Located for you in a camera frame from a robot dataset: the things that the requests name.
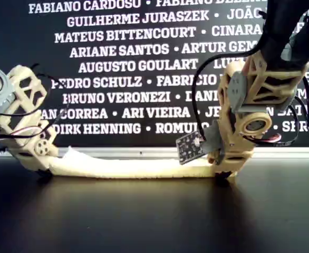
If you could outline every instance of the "black tabletop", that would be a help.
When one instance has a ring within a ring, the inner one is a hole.
[[[0,252],[309,252],[309,159],[211,179],[50,181],[0,158]]]

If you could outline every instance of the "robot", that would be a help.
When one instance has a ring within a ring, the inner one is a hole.
[[[216,55],[200,66],[191,86],[198,131],[176,141],[180,165],[176,165],[176,161],[174,164],[172,161],[162,161],[162,164],[153,161],[156,168],[149,168],[147,163],[143,170],[139,170],[131,168],[135,166],[135,161],[129,161],[128,165],[127,161],[117,164],[98,159],[96,162],[100,162],[99,167],[104,164],[109,170],[100,168],[98,172],[80,172],[73,167],[69,169],[72,164],[58,158],[59,150],[53,144],[56,132],[52,125],[62,115],[49,122],[41,120],[39,110],[50,92],[43,87],[39,77],[57,80],[46,74],[35,74],[36,65],[18,65],[8,74],[0,70],[0,152],[9,152],[23,167],[40,174],[99,178],[233,177],[252,157],[255,146],[284,147],[296,140],[297,135],[287,142],[280,142],[280,135],[264,139],[272,126],[268,107],[280,111],[291,110],[298,132],[298,118],[292,106],[293,102],[298,102],[302,105],[309,126],[309,84],[304,77],[309,68],[308,16],[301,31],[292,36],[298,20],[308,9],[309,0],[268,0],[267,13],[260,13],[265,20],[264,31],[252,50]],[[203,129],[195,98],[196,83],[203,69],[222,57],[247,59],[246,62],[231,62],[227,65],[218,87],[220,117],[210,127]],[[297,86],[302,80],[308,95],[307,109],[296,96]],[[87,159],[87,162],[94,159],[71,152],[72,156]],[[206,163],[186,166],[186,163],[192,164],[193,160],[205,155]],[[112,173],[114,166],[126,169]]]

